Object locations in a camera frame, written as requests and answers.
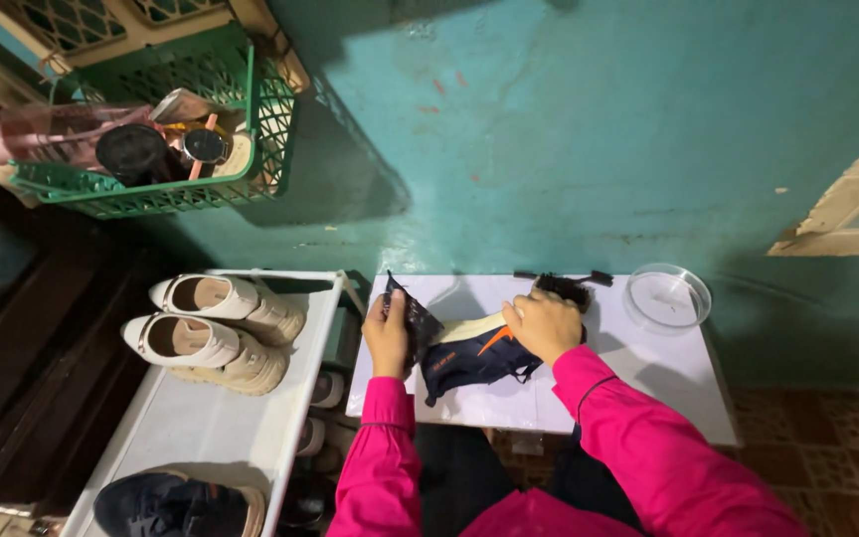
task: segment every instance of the navy sneaker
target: navy sneaker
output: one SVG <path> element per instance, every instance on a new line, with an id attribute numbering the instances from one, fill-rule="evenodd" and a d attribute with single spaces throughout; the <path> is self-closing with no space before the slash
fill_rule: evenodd
<path id="1" fill-rule="evenodd" d="M 542 365 L 542 360 L 513 337 L 501 312 L 443 325 L 439 342 L 420 362 L 427 406 L 436 405 L 438 397 L 458 386 L 492 384 L 506 375 L 526 382 Z"/>
<path id="2" fill-rule="evenodd" d="M 109 483 L 94 519 L 109 537 L 257 537 L 266 507 L 256 488 L 152 470 Z"/>

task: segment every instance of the teal wall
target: teal wall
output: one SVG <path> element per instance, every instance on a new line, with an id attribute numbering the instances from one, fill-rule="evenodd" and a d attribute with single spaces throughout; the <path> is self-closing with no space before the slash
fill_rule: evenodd
<path id="1" fill-rule="evenodd" d="M 290 192 L 141 219 L 162 247 L 366 275 L 671 262 L 712 288 L 732 383 L 859 385 L 859 257 L 764 257 L 859 155 L 858 3 L 270 4 L 319 89 Z"/>

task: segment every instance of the person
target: person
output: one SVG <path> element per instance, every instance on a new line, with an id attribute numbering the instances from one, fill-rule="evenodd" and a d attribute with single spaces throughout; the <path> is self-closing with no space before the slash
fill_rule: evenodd
<path id="1" fill-rule="evenodd" d="M 517 490 L 482 430 L 415 424 L 403 385 L 405 303 L 395 291 L 384 317 L 378 298 L 364 323 L 373 378 L 328 536 L 806 535 L 756 475 L 580 345 L 571 303 L 535 289 L 502 314 L 552 368 L 553 392 L 577 425 L 547 489 Z"/>

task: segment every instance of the green plastic basket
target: green plastic basket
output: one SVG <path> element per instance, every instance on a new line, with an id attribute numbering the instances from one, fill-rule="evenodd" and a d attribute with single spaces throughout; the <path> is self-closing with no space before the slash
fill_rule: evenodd
<path id="1" fill-rule="evenodd" d="M 86 102 L 157 104 L 175 88 L 246 110 L 250 163 L 235 176 L 125 188 L 116 179 L 57 163 L 14 163 L 10 179 L 45 203 L 99 219 L 193 211 L 274 199 L 286 190 L 293 155 L 293 92 L 273 61 L 256 57 L 237 23 L 77 69 L 61 81 Z"/>

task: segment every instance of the orange swoosh logo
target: orange swoosh logo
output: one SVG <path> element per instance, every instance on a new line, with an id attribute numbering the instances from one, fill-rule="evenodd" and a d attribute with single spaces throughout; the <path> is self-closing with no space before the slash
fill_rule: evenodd
<path id="1" fill-rule="evenodd" d="M 495 335 L 493 335 L 493 337 L 489 341 L 487 341 L 485 345 L 483 345 L 482 351 L 479 351 L 479 354 L 477 356 L 482 356 L 486 349 L 492 347 L 496 341 L 499 341 L 505 336 L 508 336 L 509 339 L 513 339 L 513 331 L 509 330 L 508 326 L 504 326 L 499 329 L 499 332 L 495 333 Z"/>

